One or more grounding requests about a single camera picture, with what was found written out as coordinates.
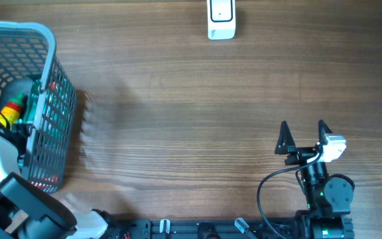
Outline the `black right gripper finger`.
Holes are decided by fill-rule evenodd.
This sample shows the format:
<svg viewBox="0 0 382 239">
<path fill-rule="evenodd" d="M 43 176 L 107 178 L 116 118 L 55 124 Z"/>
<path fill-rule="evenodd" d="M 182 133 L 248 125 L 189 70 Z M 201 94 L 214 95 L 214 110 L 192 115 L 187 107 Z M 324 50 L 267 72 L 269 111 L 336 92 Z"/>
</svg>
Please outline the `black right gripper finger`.
<svg viewBox="0 0 382 239">
<path fill-rule="evenodd" d="M 290 132 L 288 123 L 286 121 L 281 122 L 281 128 L 277 145 L 275 147 L 276 155 L 288 155 L 296 152 L 296 145 L 292 134 Z"/>
<path fill-rule="evenodd" d="M 324 136 L 329 133 L 332 133 L 332 130 L 327 126 L 324 120 L 321 119 L 318 122 L 318 136 L 319 136 L 319 142 L 321 144 L 325 143 Z"/>
</svg>

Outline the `red yellow sauce bottle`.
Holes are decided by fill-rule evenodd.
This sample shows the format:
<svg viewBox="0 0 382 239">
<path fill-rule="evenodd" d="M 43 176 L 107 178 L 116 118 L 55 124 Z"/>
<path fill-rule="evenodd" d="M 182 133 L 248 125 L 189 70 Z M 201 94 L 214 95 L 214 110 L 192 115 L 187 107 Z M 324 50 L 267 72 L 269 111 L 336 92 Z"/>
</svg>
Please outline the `red yellow sauce bottle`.
<svg viewBox="0 0 382 239">
<path fill-rule="evenodd" d="M 0 123 L 10 128 L 21 116 L 22 109 L 24 107 L 23 99 L 24 93 L 20 93 L 17 96 L 11 98 L 0 111 Z"/>
</svg>

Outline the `green 3M gloves packet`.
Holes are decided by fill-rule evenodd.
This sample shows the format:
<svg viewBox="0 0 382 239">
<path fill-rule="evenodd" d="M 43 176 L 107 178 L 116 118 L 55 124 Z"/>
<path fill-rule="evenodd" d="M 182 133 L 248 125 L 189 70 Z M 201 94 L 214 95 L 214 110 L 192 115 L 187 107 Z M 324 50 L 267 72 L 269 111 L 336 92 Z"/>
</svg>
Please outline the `green 3M gloves packet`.
<svg viewBox="0 0 382 239">
<path fill-rule="evenodd" d="M 29 86 L 29 91 L 26 92 L 27 98 L 24 100 L 25 106 L 17 123 L 33 123 L 36 115 L 38 98 L 41 87 L 41 74 L 29 74 L 23 80 L 23 84 Z"/>
</svg>

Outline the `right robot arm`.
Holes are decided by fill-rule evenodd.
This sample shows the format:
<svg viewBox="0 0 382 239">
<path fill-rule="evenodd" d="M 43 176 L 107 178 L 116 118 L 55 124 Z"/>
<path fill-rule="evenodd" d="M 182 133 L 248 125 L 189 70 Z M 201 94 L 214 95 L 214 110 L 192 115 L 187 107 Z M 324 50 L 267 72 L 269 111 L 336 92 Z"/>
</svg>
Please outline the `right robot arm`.
<svg viewBox="0 0 382 239">
<path fill-rule="evenodd" d="M 290 230 L 281 230 L 286 238 L 355 237 L 351 202 L 354 182 L 341 174 L 330 175 L 326 164 L 338 159 L 346 149 L 343 135 L 333 133 L 322 120 L 318 122 L 319 139 L 313 147 L 297 147 L 286 121 L 281 123 L 275 154 L 286 155 L 285 165 L 299 168 L 299 182 L 307 209 L 296 212 Z"/>
</svg>

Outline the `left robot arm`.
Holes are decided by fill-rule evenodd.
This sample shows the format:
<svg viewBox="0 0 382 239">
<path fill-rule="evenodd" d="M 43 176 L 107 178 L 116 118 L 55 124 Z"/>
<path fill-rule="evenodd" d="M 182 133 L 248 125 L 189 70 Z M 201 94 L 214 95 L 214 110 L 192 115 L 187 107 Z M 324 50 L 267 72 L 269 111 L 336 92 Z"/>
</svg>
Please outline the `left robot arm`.
<svg viewBox="0 0 382 239">
<path fill-rule="evenodd" d="M 0 238 L 104 238 L 102 212 L 73 213 L 15 173 L 0 182 Z"/>
</svg>

